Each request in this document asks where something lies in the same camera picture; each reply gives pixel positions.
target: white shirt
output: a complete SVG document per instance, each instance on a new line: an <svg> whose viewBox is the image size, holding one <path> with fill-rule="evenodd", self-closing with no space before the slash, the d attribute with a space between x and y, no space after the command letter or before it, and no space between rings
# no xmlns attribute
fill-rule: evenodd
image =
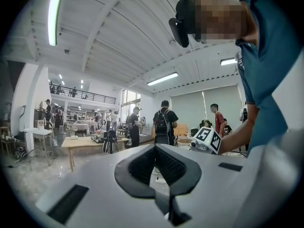
<svg viewBox="0 0 304 228"><path fill-rule="evenodd" d="M113 123L116 123L116 122L118 122L118 115L116 115L116 114L114 114L114 115L112 115L112 122Z"/></svg>
<svg viewBox="0 0 304 228"><path fill-rule="evenodd" d="M106 120L107 120L107 121L111 121L110 115L111 115L111 113L107 113L107 114L106 114Z"/></svg>
<svg viewBox="0 0 304 228"><path fill-rule="evenodd" d="M244 108L242 108L242 109L241 109L241 112L240 112L240 114L239 114L239 117L242 117L242 118L243 118L243 112L244 112Z"/></svg>

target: balcony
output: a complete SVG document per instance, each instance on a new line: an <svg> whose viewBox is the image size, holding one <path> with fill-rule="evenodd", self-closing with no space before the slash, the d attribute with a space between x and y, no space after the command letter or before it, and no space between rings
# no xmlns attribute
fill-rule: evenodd
<svg viewBox="0 0 304 228"><path fill-rule="evenodd" d="M90 101L96 101L101 103L108 103L108 104L115 104L116 98L105 96L105 95L99 95L90 93L87 91L79 90L79 89L73 89L65 86L61 86L59 90L57 90L57 85L50 85L50 92L51 94L55 95L63 95L68 96L75 99L83 99L83 100L90 100Z"/></svg>

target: vr headset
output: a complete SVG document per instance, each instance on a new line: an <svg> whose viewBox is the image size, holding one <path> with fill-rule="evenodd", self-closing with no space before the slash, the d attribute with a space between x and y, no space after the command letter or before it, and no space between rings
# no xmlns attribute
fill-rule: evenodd
<svg viewBox="0 0 304 228"><path fill-rule="evenodd" d="M201 26L195 24L195 0L179 0L176 5L175 18L169 20L174 39L183 48L188 47L188 35L192 34L197 42L206 43L205 38L201 38L203 33Z"/></svg>

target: white cube with marker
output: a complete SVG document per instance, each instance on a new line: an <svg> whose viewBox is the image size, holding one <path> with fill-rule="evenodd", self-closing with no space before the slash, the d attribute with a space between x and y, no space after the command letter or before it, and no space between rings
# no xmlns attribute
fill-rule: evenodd
<svg viewBox="0 0 304 228"><path fill-rule="evenodd" d="M194 135L194 138L199 144L203 144L204 146L218 154L221 137L213 128L202 127L196 133L196 135Z"/></svg>

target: black slot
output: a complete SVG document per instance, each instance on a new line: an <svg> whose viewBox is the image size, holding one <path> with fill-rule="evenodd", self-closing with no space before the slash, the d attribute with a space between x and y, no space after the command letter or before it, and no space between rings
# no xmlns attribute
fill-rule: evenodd
<svg viewBox="0 0 304 228"><path fill-rule="evenodd" d="M234 164L229 164L229 163L224 163L224 162L220 163L218 166L223 167L225 169L233 170L233 171L241 171L243 168L240 165L234 165Z"/></svg>
<svg viewBox="0 0 304 228"><path fill-rule="evenodd" d="M47 214L64 225L88 190L87 187L75 185Z"/></svg>

